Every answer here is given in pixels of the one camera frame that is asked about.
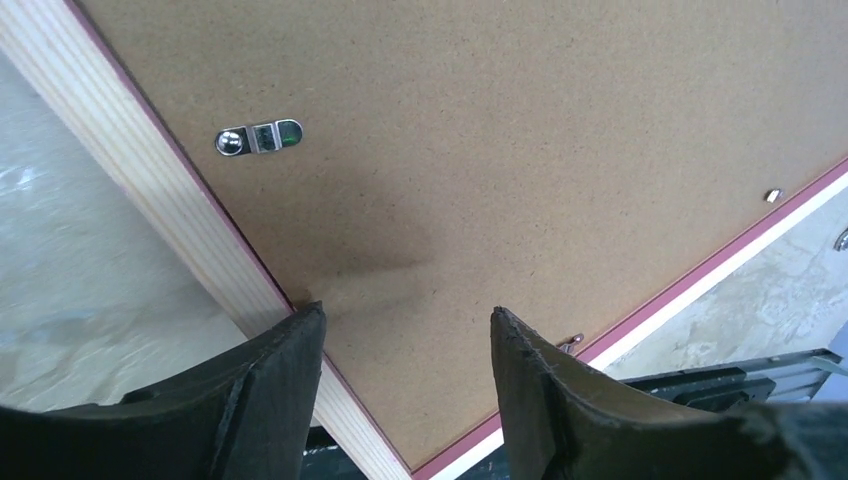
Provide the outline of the pink photo frame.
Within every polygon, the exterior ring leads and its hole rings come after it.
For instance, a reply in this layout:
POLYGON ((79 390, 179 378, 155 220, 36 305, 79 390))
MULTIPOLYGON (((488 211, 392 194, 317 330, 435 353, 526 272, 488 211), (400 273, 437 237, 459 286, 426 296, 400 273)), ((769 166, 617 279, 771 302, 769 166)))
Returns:
POLYGON ((1 49, 370 479, 500 442, 488 317, 602 368, 847 184, 843 1, 5 1, 1 49))

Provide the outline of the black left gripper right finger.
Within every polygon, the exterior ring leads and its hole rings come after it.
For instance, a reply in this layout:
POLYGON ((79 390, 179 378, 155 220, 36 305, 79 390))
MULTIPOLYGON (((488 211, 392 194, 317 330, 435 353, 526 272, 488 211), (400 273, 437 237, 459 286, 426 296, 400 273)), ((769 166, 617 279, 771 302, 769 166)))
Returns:
POLYGON ((843 479, 843 403, 711 413, 629 387, 511 311, 490 319, 504 448, 514 479, 843 479))

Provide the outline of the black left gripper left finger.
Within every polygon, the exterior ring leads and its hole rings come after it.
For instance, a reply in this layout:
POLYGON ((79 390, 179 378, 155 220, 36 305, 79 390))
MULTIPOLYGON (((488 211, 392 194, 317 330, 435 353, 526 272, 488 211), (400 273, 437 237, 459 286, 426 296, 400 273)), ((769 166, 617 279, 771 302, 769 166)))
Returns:
POLYGON ((1 411, 5 479, 295 479, 322 370, 312 303, 112 405, 1 411))

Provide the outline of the silver wrench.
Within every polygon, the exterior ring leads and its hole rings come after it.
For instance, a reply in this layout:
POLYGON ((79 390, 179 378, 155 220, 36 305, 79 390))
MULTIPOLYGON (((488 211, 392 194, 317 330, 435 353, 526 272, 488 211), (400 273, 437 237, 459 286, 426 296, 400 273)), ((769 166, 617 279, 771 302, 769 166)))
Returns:
POLYGON ((837 252, 846 251, 848 249, 848 229, 845 229, 839 234, 834 242, 834 250, 837 252))

